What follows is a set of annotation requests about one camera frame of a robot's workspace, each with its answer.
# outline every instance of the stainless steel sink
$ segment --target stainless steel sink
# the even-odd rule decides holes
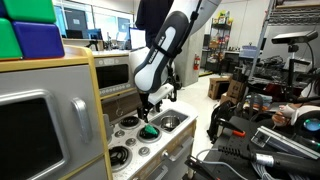
[[[167,132],[172,132],[174,129],[176,129],[177,127],[179,127],[180,124],[178,124],[177,126],[175,126],[174,128],[166,128],[166,127],[163,127],[162,126],[162,119],[165,118],[165,117],[168,117],[168,116],[171,116],[171,117],[176,117],[180,120],[180,124],[186,120],[189,116],[185,115],[185,114],[182,114],[180,112],[177,112],[175,110],[172,110],[172,109],[169,109],[165,112],[163,112],[160,116],[156,117],[155,119],[153,120],[150,120],[150,123],[159,127],[160,129],[164,130],[164,131],[167,131]]]

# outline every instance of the purple block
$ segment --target purple block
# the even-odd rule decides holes
[[[59,29],[55,24],[15,21],[12,25],[24,59],[64,56]]]
[[[3,0],[0,0],[0,17],[7,16],[6,8],[4,7]]]

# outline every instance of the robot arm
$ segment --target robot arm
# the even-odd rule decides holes
[[[164,83],[163,72],[171,67],[187,38],[199,30],[221,0],[175,0],[150,50],[144,48],[130,56],[134,82],[140,97],[157,92]],[[146,97],[141,100],[148,106]]]

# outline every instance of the green object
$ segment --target green object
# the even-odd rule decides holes
[[[15,21],[56,22],[52,0],[3,0],[9,17]]]
[[[0,59],[21,58],[19,43],[7,19],[0,18],[0,32]]]
[[[146,130],[146,132],[150,133],[150,134],[154,134],[154,135],[158,135],[158,132],[154,129],[153,126],[147,124],[144,129]]]

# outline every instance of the oven window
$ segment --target oven window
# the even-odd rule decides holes
[[[127,83],[129,81],[129,66],[122,64],[97,67],[97,76],[99,89]]]
[[[0,179],[27,179],[63,154],[43,98],[0,106]]]

